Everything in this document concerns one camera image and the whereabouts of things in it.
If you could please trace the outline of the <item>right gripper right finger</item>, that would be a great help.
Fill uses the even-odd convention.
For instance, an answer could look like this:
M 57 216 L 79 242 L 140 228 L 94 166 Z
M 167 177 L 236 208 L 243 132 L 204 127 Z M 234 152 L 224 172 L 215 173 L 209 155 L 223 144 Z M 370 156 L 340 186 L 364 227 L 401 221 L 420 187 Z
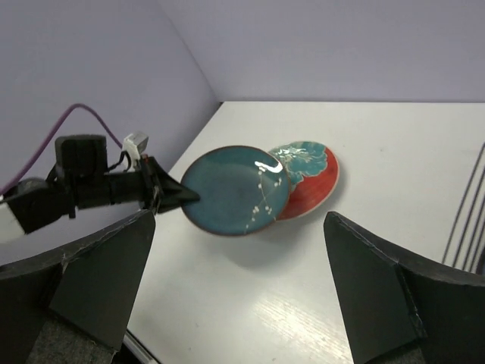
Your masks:
M 484 278 L 395 245 L 337 212 L 328 259 L 355 363 L 482 363 Z

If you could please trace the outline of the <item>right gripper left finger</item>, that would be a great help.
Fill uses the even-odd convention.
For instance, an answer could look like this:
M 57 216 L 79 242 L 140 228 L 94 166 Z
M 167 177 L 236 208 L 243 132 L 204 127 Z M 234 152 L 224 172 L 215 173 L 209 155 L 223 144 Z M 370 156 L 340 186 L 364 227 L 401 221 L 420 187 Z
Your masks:
M 122 346 L 155 216 L 1 267 L 3 363 L 110 363 Z

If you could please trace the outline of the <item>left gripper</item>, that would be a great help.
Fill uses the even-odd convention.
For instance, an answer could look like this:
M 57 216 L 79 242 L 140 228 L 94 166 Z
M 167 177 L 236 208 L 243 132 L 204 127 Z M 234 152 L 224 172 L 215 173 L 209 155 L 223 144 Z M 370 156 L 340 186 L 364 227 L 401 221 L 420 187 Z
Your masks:
M 143 155 L 139 166 L 144 187 L 141 209 L 160 215 L 163 207 L 180 207 L 200 200 L 198 193 L 174 180 L 154 157 Z

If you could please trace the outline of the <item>dark teal blossom plate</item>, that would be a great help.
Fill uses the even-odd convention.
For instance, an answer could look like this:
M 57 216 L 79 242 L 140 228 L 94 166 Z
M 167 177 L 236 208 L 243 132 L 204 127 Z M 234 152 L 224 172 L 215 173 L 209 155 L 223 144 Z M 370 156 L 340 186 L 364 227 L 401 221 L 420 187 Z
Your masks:
M 252 146 L 224 146 L 198 157 L 181 184 L 200 196 L 184 215 L 210 234 L 240 237 L 273 224 L 289 202 L 286 169 L 268 152 Z

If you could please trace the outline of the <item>red plate with teal flower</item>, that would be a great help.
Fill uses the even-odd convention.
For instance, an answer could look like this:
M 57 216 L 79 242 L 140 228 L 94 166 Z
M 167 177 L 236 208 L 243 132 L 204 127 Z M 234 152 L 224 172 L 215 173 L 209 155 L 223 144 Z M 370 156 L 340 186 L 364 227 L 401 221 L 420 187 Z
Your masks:
M 269 150 L 291 181 L 291 194 L 281 221 L 299 218 L 320 207 L 336 189 L 339 162 L 330 148 L 314 141 L 295 141 Z

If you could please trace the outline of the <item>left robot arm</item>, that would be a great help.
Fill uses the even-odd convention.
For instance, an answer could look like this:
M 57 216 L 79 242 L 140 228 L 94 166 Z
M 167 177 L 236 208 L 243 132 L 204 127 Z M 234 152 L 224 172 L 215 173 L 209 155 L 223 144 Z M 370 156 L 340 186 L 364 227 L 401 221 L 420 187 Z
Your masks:
M 102 206 L 137 202 L 141 209 L 162 214 L 200 199 L 174 180 L 144 153 L 144 133 L 132 133 L 118 160 L 107 162 L 102 135 L 62 136 L 55 141 L 56 163 L 48 177 L 27 178 L 1 194 L 1 242 L 7 243 L 48 226 L 63 216 Z

